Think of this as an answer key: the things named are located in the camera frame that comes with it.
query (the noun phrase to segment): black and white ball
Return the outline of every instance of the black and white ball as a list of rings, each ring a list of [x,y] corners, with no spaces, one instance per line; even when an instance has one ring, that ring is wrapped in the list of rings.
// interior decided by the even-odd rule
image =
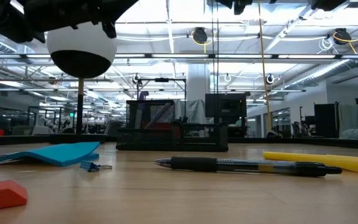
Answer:
[[[77,78],[94,78],[106,72],[117,52],[114,39],[107,37],[101,23],[79,24],[78,29],[51,30],[47,47],[55,65]]]

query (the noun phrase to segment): pen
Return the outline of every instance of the pen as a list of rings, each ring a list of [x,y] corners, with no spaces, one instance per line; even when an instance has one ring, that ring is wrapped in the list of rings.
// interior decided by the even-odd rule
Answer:
[[[249,161],[242,159],[217,159],[207,157],[172,157],[157,159],[156,165],[178,170],[201,172],[258,172],[305,177],[324,177],[326,174],[341,174],[342,169],[326,166],[320,162]]]

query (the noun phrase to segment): blue foam sheet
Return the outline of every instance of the blue foam sheet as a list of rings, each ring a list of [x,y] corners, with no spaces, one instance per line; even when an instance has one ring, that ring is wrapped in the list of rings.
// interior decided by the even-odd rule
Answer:
[[[99,142],[80,142],[74,144],[59,144],[54,146],[42,147],[24,152],[16,152],[1,156],[0,162],[17,159],[20,157],[33,157],[56,166],[64,167],[82,160],[97,159],[98,154],[93,151],[100,145]]]

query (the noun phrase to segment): table surface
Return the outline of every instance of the table surface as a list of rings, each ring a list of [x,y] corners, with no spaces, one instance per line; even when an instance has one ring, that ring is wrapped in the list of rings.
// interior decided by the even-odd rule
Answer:
[[[0,153],[45,146],[0,146]],[[303,144],[230,144],[229,152],[117,151],[100,145],[99,164],[0,165],[0,181],[27,189],[25,206],[0,209],[2,223],[358,223],[358,173],[325,178],[176,171],[154,165],[171,156],[262,159],[264,151],[358,156],[358,149]]]

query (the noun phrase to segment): red eraser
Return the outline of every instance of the red eraser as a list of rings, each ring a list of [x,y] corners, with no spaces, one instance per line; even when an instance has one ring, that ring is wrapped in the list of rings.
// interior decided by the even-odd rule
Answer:
[[[18,183],[6,180],[0,182],[0,208],[7,208],[27,203],[27,191]]]

